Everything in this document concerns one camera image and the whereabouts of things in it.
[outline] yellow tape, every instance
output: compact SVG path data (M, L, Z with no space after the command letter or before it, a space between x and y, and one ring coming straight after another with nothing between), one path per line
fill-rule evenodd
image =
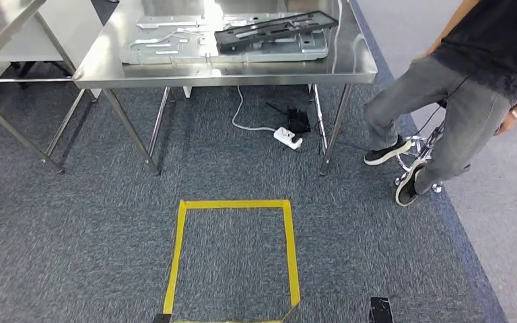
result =
M192 320L174 320L173 323L282 323L281 320L267 320L267 321L192 321Z
M282 208L287 200L185 201L187 209L272 209Z
M292 225L292 211L289 200L217 200L217 201L184 201L179 202L177 211L177 228L175 245L171 262L171 271L168 281L168 288L164 297L163 314L171 314L173 311L173 301L179 271L179 258L183 240L183 227L188 209L274 209L281 208L284 220L284 234L286 237L286 258L288 267L288 281L290 290L291 309L281 320L265 321L226 321L222 323L282 323L292 312L294 307L300 302L300 286L298 283L298 265L296 262L296 247L294 243L294 228ZM177 323L212 323L192 320L177 320Z
M298 283L298 264L296 262L296 247L294 245L294 228L290 201L284 201L282 206L284 218L284 234L286 236L286 261L288 263L288 283L290 287L290 304L292 307L300 302L300 286Z
M175 296L175 284L177 283L177 272L179 271L179 256L181 253L181 243L183 240L183 226L185 225L185 214L187 206L184 201L179 202L177 210L177 228L175 230L175 246L173 249L173 258L171 260L170 278L168 288L164 298L164 314L171 314L173 310L173 299Z

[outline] gray carpet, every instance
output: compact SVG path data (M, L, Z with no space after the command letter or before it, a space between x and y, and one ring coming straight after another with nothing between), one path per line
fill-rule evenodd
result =
M451 206L427 196L397 207L398 166L366 167L352 147L368 144L359 107L389 81L381 73L356 89L327 177L318 176L315 134L295 152L271 133L232 127L234 87L196 88L189 100L174 89L156 147L160 176L147 171L105 98L83 102L69 125L55 152L63 175L0 127L0 322L151 322L161 312L179 199L291 201L302 302L288 322L367 322L376 295L391 299L396 322L487 322L443 220ZM305 86L242 90L241 124L283 122L265 100L313 110ZM326 119L340 90L320 89ZM71 84L0 85L0 110L45 146L76 93ZM162 89L116 94L149 138ZM176 318L284 313L282 225L272 210L189 211Z

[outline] stainless steel table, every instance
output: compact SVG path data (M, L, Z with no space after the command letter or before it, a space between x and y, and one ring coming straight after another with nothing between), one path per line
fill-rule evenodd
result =
M48 39L55 46L56 50L59 52L60 56L63 58L64 62L67 65L68 70L71 73L74 73L76 70L75 65L68 57L68 54L60 44L60 42L56 39L55 35L52 33L42 16L39 14L38 9L44 4L46 0L0 0L0 50L9 42L11 37L19 32L22 26L27 22L31 17L35 17L39 24L42 26L44 33L48 36ZM0 83L28 83L28 82L48 82L48 81L71 81L71 78L66 79L0 79ZM48 149L46 151L41 151L29 138L23 134L20 130L14 127L3 115L0 114L0 124L5 127L13 136L15 136L23 145L25 145L28 149L32 150L36 153L39 158L46 162L53 170L56 172L63 172L62 167L54 162L50 156L55 150L57 143L63 134L68 122L70 121L75 109L82 99L84 94L84 89L80 91L72 106L70 107L68 113L66 114L64 120L62 121L60 127L55 133L52 141L50 142ZM95 100L95 97L92 95L90 90L86 90L92 96L92 100Z
M330 52L318 61L296 63L238 63L224 65L123 65L120 48L128 45L128 35L137 28L140 17L201 15L209 18L221 14L304 12L323 10L340 24L329 34ZM373 82L378 70L357 20L347 0L126 0L115 9L102 33L92 45L74 75L81 89L102 88L124 127L145 158L150 170L158 173L153 162L153 148L168 98L174 86L226 85L291 85L312 84L316 114L323 140L324 161L320 173L328 172L328 164L344 118L353 84ZM345 83L329 142L322 123L317 83ZM164 97L148 148L122 109L111 89L122 87L164 87Z

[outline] gray jeans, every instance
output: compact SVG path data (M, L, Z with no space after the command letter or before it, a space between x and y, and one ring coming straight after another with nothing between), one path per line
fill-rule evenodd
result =
M511 108L510 101L467 75L424 57L412 62L404 75L365 107L372 149L381 150L396 143L394 122L400 115L447 98L444 135L415 179L419 194L427 192L432 184L469 170L472 158L484 148Z

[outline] white shoe sole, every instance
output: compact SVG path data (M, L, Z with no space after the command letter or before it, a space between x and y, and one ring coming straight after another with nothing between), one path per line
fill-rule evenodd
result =
M402 206L402 207L408 207L411 203L415 202L415 199L407 204L403 204L402 202L400 202L399 200L399 193L401 193L401 189L403 189L403 187L405 185L407 185L407 183L411 180L411 178L413 177L413 173L415 172L415 168L417 168L419 165L422 165L422 164L426 164L423 160L416 160L413 165L411 165L411 169L409 169L409 172L407 173L407 176L405 177L405 179L399 183L399 186L397 187L397 190L395 191L395 202Z
M369 165L369 166L381 165L384 162L387 162L390 158L395 157L395 156L399 155L400 153L404 153L410 149L411 149L411 140L407 140L403 146L399 147L398 149L388 152L380 159L367 160L366 158L364 158L364 163L366 163L366 165Z

